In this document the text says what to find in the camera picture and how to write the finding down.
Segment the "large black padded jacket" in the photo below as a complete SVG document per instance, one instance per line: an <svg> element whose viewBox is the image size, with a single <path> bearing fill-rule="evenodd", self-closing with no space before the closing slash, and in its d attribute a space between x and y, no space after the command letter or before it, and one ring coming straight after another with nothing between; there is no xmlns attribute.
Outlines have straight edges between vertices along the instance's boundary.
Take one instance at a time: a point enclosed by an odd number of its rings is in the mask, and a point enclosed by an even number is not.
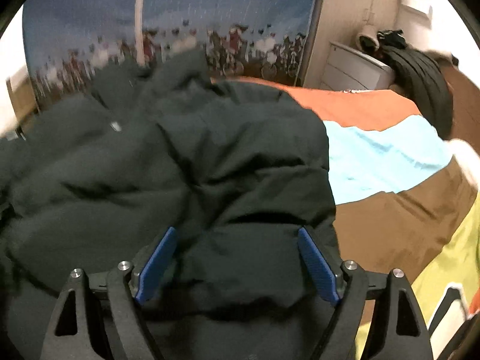
<svg viewBox="0 0 480 360"><path fill-rule="evenodd" d="M167 359L308 359L329 306L300 259L335 245L326 126L270 86L213 83L203 54L105 67L1 140L3 359L37 359L68 274L178 243L144 308Z"/></svg>

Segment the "colourful striped bed blanket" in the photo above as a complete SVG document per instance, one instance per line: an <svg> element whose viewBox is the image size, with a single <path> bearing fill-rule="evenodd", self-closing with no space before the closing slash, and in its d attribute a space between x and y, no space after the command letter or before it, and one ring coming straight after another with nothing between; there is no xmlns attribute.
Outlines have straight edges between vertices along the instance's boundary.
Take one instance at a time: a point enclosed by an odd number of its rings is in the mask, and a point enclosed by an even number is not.
<svg viewBox="0 0 480 360"><path fill-rule="evenodd" d="M432 359L479 357L479 159L464 141L443 141L408 99L225 80L254 103L285 100L314 127L299 133L262 124L256 143L314 154L320 180L302 181L304 162L255 189L239 221L261 235L275 224L310 227L334 256L368 272L401 269L430 336ZM355 347L363 352L374 307L364 306Z"/></svg>

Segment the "wooden bed headboard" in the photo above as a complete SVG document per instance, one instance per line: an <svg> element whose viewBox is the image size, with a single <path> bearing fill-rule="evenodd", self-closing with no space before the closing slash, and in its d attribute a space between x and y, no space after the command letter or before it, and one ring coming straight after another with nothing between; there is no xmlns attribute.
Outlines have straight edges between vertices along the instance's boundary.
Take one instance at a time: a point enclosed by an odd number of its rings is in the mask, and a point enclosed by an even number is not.
<svg viewBox="0 0 480 360"><path fill-rule="evenodd" d="M440 70L453 96L451 137L467 141L479 153L480 92L479 88L457 67L440 63Z"/></svg>

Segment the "wooden side table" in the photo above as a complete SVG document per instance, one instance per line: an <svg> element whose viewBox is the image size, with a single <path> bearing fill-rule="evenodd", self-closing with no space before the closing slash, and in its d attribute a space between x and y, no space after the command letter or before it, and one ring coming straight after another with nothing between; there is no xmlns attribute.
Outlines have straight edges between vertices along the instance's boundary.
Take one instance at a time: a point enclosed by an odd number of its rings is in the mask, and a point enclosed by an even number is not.
<svg viewBox="0 0 480 360"><path fill-rule="evenodd" d="M14 119L7 123L7 132L23 131L39 111L27 66L22 66L18 72L7 78L6 85L14 113Z"/></svg>

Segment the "black quilted jacket on headboard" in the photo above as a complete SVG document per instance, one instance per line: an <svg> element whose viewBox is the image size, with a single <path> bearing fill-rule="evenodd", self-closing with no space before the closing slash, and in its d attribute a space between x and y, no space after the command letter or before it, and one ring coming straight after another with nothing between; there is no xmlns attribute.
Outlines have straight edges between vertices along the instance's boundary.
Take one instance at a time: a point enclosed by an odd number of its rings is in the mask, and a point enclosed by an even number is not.
<svg viewBox="0 0 480 360"><path fill-rule="evenodd" d="M394 71L394 82L422 116L446 140L452 134L453 96L437 62L408 45L401 30L377 32L382 61Z"/></svg>

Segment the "white drawer cabinet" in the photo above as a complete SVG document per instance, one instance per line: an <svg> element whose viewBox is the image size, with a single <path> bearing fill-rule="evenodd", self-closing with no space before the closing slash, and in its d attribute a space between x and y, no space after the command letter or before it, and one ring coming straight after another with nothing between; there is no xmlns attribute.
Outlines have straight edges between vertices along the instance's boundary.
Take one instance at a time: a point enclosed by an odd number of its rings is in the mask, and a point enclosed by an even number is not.
<svg viewBox="0 0 480 360"><path fill-rule="evenodd" d="M395 73L385 63L332 41L320 88L332 91L389 89Z"/></svg>

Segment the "beige and black plush item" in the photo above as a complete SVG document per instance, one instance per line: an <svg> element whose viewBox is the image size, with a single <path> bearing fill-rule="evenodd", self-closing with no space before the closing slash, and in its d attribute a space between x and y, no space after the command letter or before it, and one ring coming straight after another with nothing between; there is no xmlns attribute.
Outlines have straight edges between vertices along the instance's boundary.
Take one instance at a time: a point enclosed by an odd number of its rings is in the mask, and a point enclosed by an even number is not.
<svg viewBox="0 0 480 360"><path fill-rule="evenodd" d="M366 24L357 33L355 44L365 54L374 55L380 48L380 43L377 39L377 28L371 24Z"/></svg>

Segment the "blue fabric wardrobe with bicycles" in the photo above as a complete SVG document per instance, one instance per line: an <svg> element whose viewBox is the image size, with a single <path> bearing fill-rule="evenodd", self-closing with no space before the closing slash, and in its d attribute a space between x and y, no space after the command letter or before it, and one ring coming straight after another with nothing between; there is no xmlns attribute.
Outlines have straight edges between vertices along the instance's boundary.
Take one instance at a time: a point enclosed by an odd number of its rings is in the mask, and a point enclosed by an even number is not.
<svg viewBox="0 0 480 360"><path fill-rule="evenodd" d="M215 77L298 84L317 0L27 0L24 50L45 108L111 64L202 48Z"/></svg>

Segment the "white wall air conditioner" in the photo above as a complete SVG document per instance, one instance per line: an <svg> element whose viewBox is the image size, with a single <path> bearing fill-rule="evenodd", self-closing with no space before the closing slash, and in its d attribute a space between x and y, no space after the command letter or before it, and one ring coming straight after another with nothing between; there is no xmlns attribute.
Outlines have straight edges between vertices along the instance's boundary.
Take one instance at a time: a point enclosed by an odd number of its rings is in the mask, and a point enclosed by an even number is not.
<svg viewBox="0 0 480 360"><path fill-rule="evenodd" d="M422 26L431 27L433 7L430 4L410 5L400 4L397 15L398 24L418 23Z"/></svg>

